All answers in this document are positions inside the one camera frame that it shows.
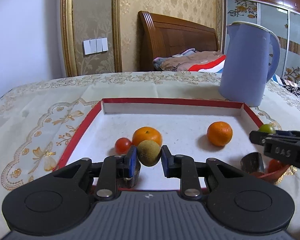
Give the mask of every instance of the wallpaper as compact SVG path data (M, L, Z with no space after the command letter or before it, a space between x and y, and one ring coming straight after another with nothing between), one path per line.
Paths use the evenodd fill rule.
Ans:
M111 0L73 0L74 40L80 75L114 71ZM106 52L85 56L82 42L108 38Z
M220 46L221 46L222 26L223 26L222 14L223 14L222 0L216 0L216 28L215 29L218 35Z
M120 0L123 72L139 70L143 27L138 11L141 10L216 28L216 0Z

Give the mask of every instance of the cherry tomato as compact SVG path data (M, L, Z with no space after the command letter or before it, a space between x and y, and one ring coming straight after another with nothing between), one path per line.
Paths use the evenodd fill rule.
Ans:
M115 144L114 149L117 154L126 154L131 146L131 141L128 138L119 138Z
M269 162L269 167L268 167L268 173L277 171L279 169L281 169L284 165L282 164L282 162L278 161L278 160L271 160Z

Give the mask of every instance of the table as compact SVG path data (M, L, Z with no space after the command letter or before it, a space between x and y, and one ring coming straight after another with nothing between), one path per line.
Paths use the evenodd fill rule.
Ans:
M200 72L109 73L57 79L12 89L0 99L0 238L8 231L1 213L5 195L56 166L90 109L102 98L221 99L220 75ZM300 100L269 81L252 108L277 130L300 130ZM300 239L300 169L278 181L296 204L288 232Z

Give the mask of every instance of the light switch panel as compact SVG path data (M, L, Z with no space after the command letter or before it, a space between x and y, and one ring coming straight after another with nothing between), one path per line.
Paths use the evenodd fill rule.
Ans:
M90 40L90 48L91 48L91 53L96 53L97 52L96 39Z
M97 42L97 52L102 52L102 39L96 39Z
M108 51L108 39L102 38L102 51Z
M90 48L90 41L83 41L83 49L84 49L84 54L88 55L91 54L91 48Z

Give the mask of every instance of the metal rivet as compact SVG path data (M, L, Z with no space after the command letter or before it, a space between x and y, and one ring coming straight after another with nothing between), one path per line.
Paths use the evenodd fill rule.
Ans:
M112 191L109 189L106 189L106 188L99 189L97 191L97 196L99 196L99 197L110 197L111 195L112 195Z
M197 197L200 195L200 191L195 188L188 188L185 190L185 195L188 197Z

